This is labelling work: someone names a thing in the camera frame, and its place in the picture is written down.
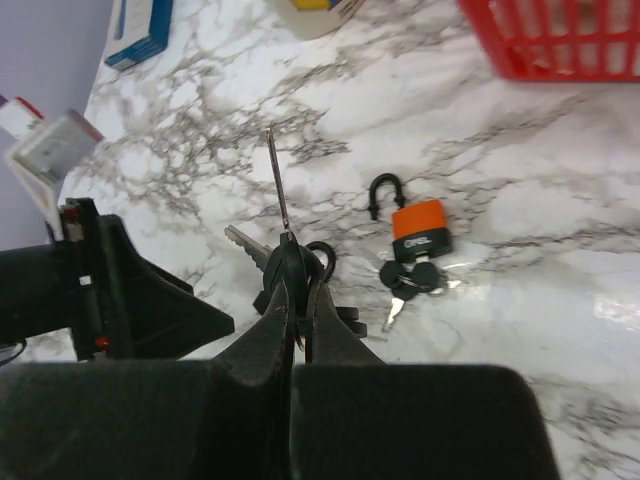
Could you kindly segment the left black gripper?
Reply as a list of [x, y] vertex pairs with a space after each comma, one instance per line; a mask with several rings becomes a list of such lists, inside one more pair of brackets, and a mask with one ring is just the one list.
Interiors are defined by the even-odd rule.
[[1, 253], [3, 350], [67, 329], [80, 361], [107, 345], [114, 359], [178, 359], [235, 331], [230, 315], [144, 259], [119, 216], [99, 216], [91, 199], [69, 198], [58, 219], [60, 239], [49, 228], [48, 244]]

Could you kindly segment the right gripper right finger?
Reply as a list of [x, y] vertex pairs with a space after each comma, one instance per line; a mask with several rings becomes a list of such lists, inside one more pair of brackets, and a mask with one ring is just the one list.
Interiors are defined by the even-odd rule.
[[498, 365], [328, 364], [292, 377], [295, 479], [557, 479], [536, 397]]

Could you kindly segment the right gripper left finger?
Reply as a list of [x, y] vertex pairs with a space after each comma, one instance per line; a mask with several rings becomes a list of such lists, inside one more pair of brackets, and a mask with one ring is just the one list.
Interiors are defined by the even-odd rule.
[[32, 363], [1, 373], [5, 479], [286, 479], [293, 302], [210, 360]]

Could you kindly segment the black key bunch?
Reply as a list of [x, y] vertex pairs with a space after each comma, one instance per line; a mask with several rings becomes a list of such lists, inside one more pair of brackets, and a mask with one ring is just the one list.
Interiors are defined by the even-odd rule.
[[382, 323], [383, 333], [394, 328], [404, 306], [417, 296], [442, 297], [460, 284], [427, 255], [419, 256], [409, 264], [386, 260], [379, 270], [379, 279], [391, 293], [389, 312]]
[[312, 279], [324, 278], [324, 267], [308, 248], [298, 243], [293, 233], [272, 129], [267, 128], [265, 135], [283, 224], [279, 245], [270, 249], [232, 225], [226, 227], [224, 233], [229, 240], [244, 250], [263, 273], [262, 290], [253, 302], [256, 311], [260, 314], [266, 312], [276, 287], [284, 282], [292, 297], [296, 314], [304, 316], [309, 301], [310, 282]]

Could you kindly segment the orange black padlock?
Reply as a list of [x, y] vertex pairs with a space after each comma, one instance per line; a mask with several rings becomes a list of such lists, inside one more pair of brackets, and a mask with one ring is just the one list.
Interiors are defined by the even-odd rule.
[[371, 219], [379, 219], [377, 190], [386, 183], [394, 186], [394, 201], [398, 207], [391, 215], [395, 260], [407, 264], [421, 257], [431, 259], [451, 253], [453, 239], [441, 201], [432, 199], [407, 206], [401, 181], [392, 173], [378, 175], [369, 187], [368, 211]]

